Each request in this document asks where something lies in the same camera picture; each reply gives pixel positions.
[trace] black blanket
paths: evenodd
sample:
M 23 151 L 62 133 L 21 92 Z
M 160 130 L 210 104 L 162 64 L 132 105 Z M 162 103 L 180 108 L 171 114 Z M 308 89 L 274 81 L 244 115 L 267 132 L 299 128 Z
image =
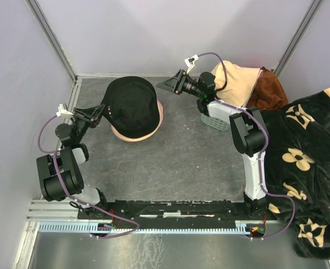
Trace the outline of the black blanket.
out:
M 302 257 L 330 259 L 330 88 L 263 117 L 270 136 L 266 186 L 296 203 L 294 249 Z M 288 223 L 291 201 L 267 199 L 278 220 Z

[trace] wire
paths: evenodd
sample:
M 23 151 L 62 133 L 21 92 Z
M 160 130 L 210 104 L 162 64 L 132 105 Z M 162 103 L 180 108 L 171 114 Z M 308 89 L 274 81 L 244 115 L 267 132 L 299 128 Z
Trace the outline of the wire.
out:
M 264 182 L 263 182 L 263 177 L 262 177 L 262 169 L 261 169 L 261 156 L 262 154 L 265 152 L 267 146 L 268 146 L 268 143 L 269 143 L 269 136 L 268 136 L 268 133 L 266 132 L 265 128 L 261 125 L 261 123 L 259 123 L 259 121 L 257 119 L 255 119 L 254 116 L 252 116 L 246 109 L 244 108 L 239 108 L 239 107 L 236 107 L 234 105 L 230 105 L 230 104 L 227 104 L 225 103 L 224 101 L 222 100 L 219 100 L 217 98 L 215 98 L 215 101 L 221 105 L 224 105 L 224 106 L 227 106 L 229 108 L 232 108 L 234 110 L 238 110 L 238 111 L 241 111 L 241 112 L 244 112 L 250 119 L 252 119 L 254 121 L 254 123 L 259 127 L 259 129 L 263 132 L 263 134 L 265 135 L 265 145 L 263 146 L 263 148 L 260 150 L 260 153 L 259 153 L 259 157 L 258 157 L 258 165 L 260 167 L 259 169 L 259 175 L 260 175 L 260 188 L 261 190 L 267 194 L 268 196 L 271 196 L 271 197 L 278 197 L 278 198 L 286 198 L 286 199 L 289 199 L 292 203 L 292 216 L 289 220 L 289 222 L 287 223 L 287 225 L 281 230 L 281 231 L 278 231 L 277 233 L 274 233 L 272 235 L 269 235 L 267 237 L 262 237 L 262 238 L 254 238 L 254 239 L 257 239 L 257 240 L 264 240 L 264 239 L 268 239 L 268 238 L 272 238 L 272 237 L 275 237 L 277 235 L 280 235 L 282 234 L 284 231 L 286 231 L 288 229 L 288 227 L 290 227 L 292 221 L 294 220 L 295 218 L 295 213 L 296 213 L 296 205 L 295 205 L 295 201 L 294 199 L 292 199 L 291 197 L 287 196 L 287 195 L 284 195 L 284 194 L 273 194 L 273 193 L 269 193 L 266 188 L 264 187 Z
M 218 92 L 218 91 L 221 91 L 223 89 L 225 89 L 226 85 L 227 85 L 227 71 L 226 71 L 226 68 L 225 68 L 225 64 L 223 63 L 223 60 L 221 59 L 220 55 L 215 53 L 215 52 L 205 52 L 205 53 L 202 53 L 202 54 L 198 54 L 198 57 L 200 58 L 201 56 L 205 56 L 205 55 L 215 55 L 219 60 L 220 60 L 220 63 L 222 65 L 222 69 L 223 69 L 223 73 L 225 75 L 225 83 L 224 85 L 222 86 L 221 89 L 217 89 L 215 90 L 215 92 Z
M 40 150 L 41 152 L 43 152 L 43 153 L 46 153 L 46 154 L 53 154 L 54 168 L 55 168 L 55 171 L 56 171 L 56 173 L 57 173 L 57 176 L 58 176 L 58 179 L 59 179 L 60 185 L 62 186 L 62 189 L 63 189 L 63 191 L 65 192 L 65 195 L 66 195 L 69 199 L 72 199 L 72 200 L 73 200 L 74 202 L 76 202 L 76 203 L 79 203 L 79 204 L 84 205 L 84 206 L 90 206 L 90 207 L 92 207 L 92 208 L 94 208 L 94 209 L 96 209 L 96 210 L 98 210 L 98 211 L 100 211 L 100 212 L 102 212 L 102 213 L 107 214 L 108 216 L 111 216 L 111 217 L 116 218 L 116 219 L 118 219 L 118 220 L 123 220 L 123 221 L 126 221 L 126 222 L 129 222 L 129 223 L 132 223 L 132 224 L 136 225 L 135 228 L 133 228 L 133 229 L 131 229 L 131 230 L 129 230 L 129 231 L 125 231 L 125 232 L 123 232 L 123 233 L 119 233 L 119 234 L 107 235 L 107 236 L 105 236 L 105 237 L 98 237 L 98 236 L 94 236 L 94 235 L 91 235 L 91 236 L 92 236 L 92 237 L 95 237 L 95 238 L 111 239 L 111 238 L 120 237 L 120 236 L 123 236 L 123 235 L 126 235 L 126 234 L 130 234 L 130 233 L 133 233 L 133 232 L 137 231 L 137 230 L 140 228 L 140 224 L 137 223 L 136 221 L 134 221 L 134 220 L 129 220 L 129 219 L 125 218 L 125 217 L 120 217 L 120 216 L 117 216 L 117 215 L 115 215 L 115 214 L 112 214 L 112 213 L 110 213 L 110 212 L 108 212 L 108 211 L 106 211 L 106 210 L 104 210 L 104 209 L 102 209 L 102 208 L 100 208 L 100 207 L 98 207 L 98 206 L 96 206 L 96 205 L 92 205 L 91 203 L 87 203 L 87 202 L 84 202 L 84 201 L 82 201 L 82 200 L 80 200 L 80 199 L 77 199 L 77 198 L 75 198 L 74 196 L 72 196 L 72 195 L 70 194 L 70 192 L 68 191 L 68 189 L 67 189 L 67 187 L 66 187 L 66 185 L 65 185 L 65 182 L 64 182 L 64 180 L 63 180 L 63 178 L 62 178 L 62 175 L 61 175 L 61 173 L 60 173 L 60 170 L 59 170 L 59 166 L 58 166 L 58 162 L 57 162 L 57 152 L 58 152 L 58 150 L 55 150 L 55 151 L 45 151 L 45 150 L 42 149 L 42 146 L 40 145 L 40 138 L 41 138 L 41 136 L 42 136 L 42 133 L 43 133 L 45 127 L 49 124 L 49 122 L 51 122 L 51 121 L 52 121 L 53 119 L 55 119 L 56 117 L 57 117 L 56 115 L 53 116 L 53 117 L 51 117 L 51 118 L 45 123 L 45 125 L 41 128 L 40 133 L 39 133 L 39 136 L 38 136 L 38 147 L 39 147 L 39 150 Z

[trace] purple cable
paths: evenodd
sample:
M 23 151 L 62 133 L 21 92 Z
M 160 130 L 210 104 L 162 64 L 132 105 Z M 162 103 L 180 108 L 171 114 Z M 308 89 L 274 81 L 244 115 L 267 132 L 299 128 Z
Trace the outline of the purple cable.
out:
M 230 104 L 227 104 L 223 101 L 220 101 L 219 99 L 215 99 L 215 101 L 221 105 L 224 105 L 224 106 L 227 106 L 229 108 L 232 108 L 232 109 L 235 109 L 235 110 L 238 110 L 238 111 L 241 111 L 241 112 L 244 112 L 247 116 L 249 116 L 250 119 L 252 119 L 254 121 L 254 123 L 256 123 L 256 125 L 259 127 L 259 129 L 263 132 L 263 134 L 265 135 L 265 145 L 263 146 L 263 148 L 260 150 L 260 153 L 259 153 L 259 158 L 258 158 L 258 165 L 260 167 L 259 169 L 259 174 L 260 174 L 260 187 L 262 189 L 262 191 L 264 193 L 266 193 L 268 196 L 271 196 L 271 197 L 279 197 L 279 198 L 286 198 L 286 199 L 289 199 L 292 203 L 292 216 L 289 220 L 289 222 L 287 223 L 287 225 L 279 232 L 275 233 L 275 234 L 272 234 L 272 235 L 269 235 L 265 238 L 253 238 L 255 240 L 264 240 L 264 239 L 268 239 L 268 238 L 271 238 L 271 237 L 275 237 L 277 235 L 280 235 L 282 234 L 284 231 L 286 231 L 288 229 L 288 227 L 290 227 L 292 221 L 294 220 L 295 218 L 295 212 L 296 212 L 296 205 L 295 205 L 295 201 L 294 199 L 292 199 L 290 196 L 287 196 L 287 195 L 284 195 L 284 194 L 273 194 L 273 193 L 269 193 L 263 186 L 263 181 L 262 181 L 262 169 L 261 169 L 261 155 L 262 153 L 265 152 L 267 146 L 268 146 L 268 143 L 269 143 L 269 137 L 268 137 L 268 134 L 265 130 L 265 128 L 261 125 L 261 123 L 259 123 L 259 121 L 257 119 L 255 119 L 254 116 L 252 116 L 246 109 L 244 108 L 238 108 L 234 105 L 230 105 Z
M 126 221 L 126 222 L 129 222 L 129 223 L 132 223 L 132 224 L 135 224 L 135 225 L 136 225 L 136 228 L 134 228 L 134 229 L 132 229 L 132 230 L 130 230 L 130 231 L 125 231 L 125 232 L 123 232 L 123 233 L 119 233 L 119 234 L 115 234 L 115 235 L 107 235 L 107 236 L 105 236 L 105 237 L 97 237 L 97 236 L 94 236 L 94 237 L 96 237 L 96 238 L 101 238 L 101 239 L 111 239 L 111 238 L 115 238 L 115 237 L 123 236 L 123 235 L 126 235 L 126 234 L 130 234 L 130 233 L 136 231 L 136 230 L 140 227 L 140 224 L 137 223 L 136 221 L 134 221 L 134 220 L 129 220 L 129 219 L 127 219 L 127 218 L 124 218 L 124 217 L 120 217 L 120 216 L 114 215 L 114 214 L 112 214 L 112 213 L 110 213 L 110 212 L 108 212 L 108 211 L 106 211 L 106 210 L 104 210 L 104 209 L 102 209 L 102 208 L 100 208 L 100 207 L 98 207 L 98 206 L 96 206 L 96 205 L 92 205 L 91 203 L 86 203 L 86 202 L 84 202 L 84 201 L 82 201 L 82 200 L 79 200 L 79 199 L 73 197 L 73 196 L 70 194 L 70 192 L 68 191 L 68 189 L 67 189 L 67 187 L 66 187 L 66 185 L 65 185 L 65 182 L 64 182 L 64 180 L 63 180 L 63 178 L 62 178 L 62 175 L 61 175 L 61 173 L 60 173 L 60 170 L 59 170 L 59 166 L 58 166 L 58 162 L 57 162 L 57 152 L 58 152 L 58 150 L 56 150 L 56 151 L 45 151 L 45 150 L 42 149 L 42 146 L 40 145 L 40 137 L 42 136 L 42 132 L 44 131 L 45 127 L 49 124 L 49 122 L 51 122 L 51 121 L 52 121 L 53 119 L 55 119 L 56 117 L 57 117 L 56 115 L 53 116 L 53 117 L 52 117 L 51 119 L 49 119 L 49 120 L 45 123 L 45 125 L 41 128 L 40 133 L 39 133 L 39 136 L 38 136 L 38 147 L 39 147 L 39 150 L 40 150 L 41 152 L 43 152 L 43 153 L 46 153 L 46 154 L 50 154 L 50 153 L 51 153 L 51 154 L 53 154 L 53 162 L 54 162 L 55 171 L 56 171 L 56 173 L 57 173 L 57 176 L 58 176 L 58 179 L 59 179 L 60 185 L 62 186 L 63 191 L 65 192 L 65 195 L 66 195 L 69 199 L 72 199 L 72 200 L 74 200 L 75 202 L 77 202 L 77 203 L 79 203 L 79 204 L 81 204 L 81 205 L 84 205 L 84 206 L 90 206 L 90 207 L 92 207 L 92 208 L 94 208 L 94 209 L 96 209 L 96 210 L 98 210 L 98 211 L 100 211 L 100 212 L 102 212 L 102 213 L 107 214 L 108 216 L 111 216 L 111 217 L 114 217 L 114 218 L 116 218 L 116 219 L 123 220 L 123 221 Z
M 219 89 L 219 90 L 223 90 L 223 89 L 225 89 L 225 87 L 226 87 L 226 85 L 227 85 L 227 72 L 226 72 L 225 64 L 223 63 L 223 61 L 222 61 L 220 55 L 217 54 L 217 53 L 215 53 L 215 52 L 205 52 L 205 53 L 202 53 L 202 54 L 198 54 L 198 57 L 200 58 L 201 56 L 210 55 L 210 54 L 215 55 L 217 58 L 219 58 L 220 63 L 221 63 L 221 65 L 222 65 L 223 73 L 224 73 L 224 75 L 225 75 L 225 83 L 224 83 L 224 85 L 222 86 L 222 88 Z

